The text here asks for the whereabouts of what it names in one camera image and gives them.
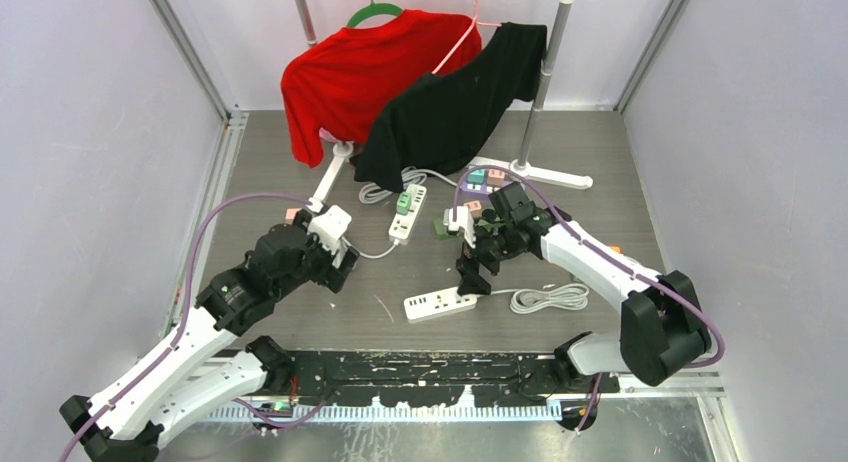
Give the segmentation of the white power strip with USB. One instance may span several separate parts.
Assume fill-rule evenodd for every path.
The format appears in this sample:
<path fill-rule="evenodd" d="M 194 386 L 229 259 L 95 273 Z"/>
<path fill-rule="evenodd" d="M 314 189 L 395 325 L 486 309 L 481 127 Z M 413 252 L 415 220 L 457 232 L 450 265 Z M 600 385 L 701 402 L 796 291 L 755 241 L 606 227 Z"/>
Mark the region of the white power strip with USB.
<path fill-rule="evenodd" d="M 423 322 L 474 309 L 477 294 L 460 295 L 457 287 L 428 292 L 406 298 L 402 307 L 410 323 Z"/>

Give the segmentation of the pink plug adapter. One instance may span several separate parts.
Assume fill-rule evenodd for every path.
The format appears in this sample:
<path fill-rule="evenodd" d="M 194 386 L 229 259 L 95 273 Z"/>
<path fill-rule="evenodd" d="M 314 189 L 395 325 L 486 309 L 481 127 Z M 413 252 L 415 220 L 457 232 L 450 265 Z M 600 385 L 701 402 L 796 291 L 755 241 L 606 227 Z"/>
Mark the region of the pink plug adapter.
<path fill-rule="evenodd" d="M 286 225 L 298 225 L 304 216 L 302 208 L 289 208 L 286 210 L 284 223 Z"/>

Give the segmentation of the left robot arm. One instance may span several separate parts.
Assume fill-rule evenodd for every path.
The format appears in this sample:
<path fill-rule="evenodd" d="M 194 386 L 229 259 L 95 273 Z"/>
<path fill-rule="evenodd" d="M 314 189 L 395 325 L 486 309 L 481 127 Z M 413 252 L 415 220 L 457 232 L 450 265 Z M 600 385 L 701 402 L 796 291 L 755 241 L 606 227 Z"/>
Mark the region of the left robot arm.
<path fill-rule="evenodd" d="M 257 390 L 289 390 L 294 361 L 269 336 L 224 367 L 188 378 L 302 285 L 339 292 L 359 257 L 342 242 L 348 226 L 325 213 L 272 227 L 242 263 L 210 280 L 169 338 L 135 367 L 96 395 L 75 395 L 61 406 L 75 433 L 70 444 L 93 461 L 153 461 L 207 411 Z"/>

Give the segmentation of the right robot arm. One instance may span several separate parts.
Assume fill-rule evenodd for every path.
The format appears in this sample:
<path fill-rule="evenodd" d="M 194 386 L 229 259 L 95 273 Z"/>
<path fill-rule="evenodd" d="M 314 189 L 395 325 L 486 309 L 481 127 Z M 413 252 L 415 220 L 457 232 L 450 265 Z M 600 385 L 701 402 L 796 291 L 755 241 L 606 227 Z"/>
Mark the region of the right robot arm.
<path fill-rule="evenodd" d="M 497 275 L 503 262 L 532 254 L 576 276 L 616 309 L 617 332 L 584 332 L 555 349 L 555 378 L 562 389 L 580 392 L 599 373 L 629 373 L 656 387 L 682 369 L 707 365 L 709 352 L 722 353 L 688 276 L 661 274 L 627 259 L 553 203 L 532 201 L 526 190 L 512 183 L 490 194 L 492 229 L 481 226 L 465 205 L 447 209 L 444 223 L 464 239 L 457 260 L 459 294 L 490 294 L 482 269 Z"/>

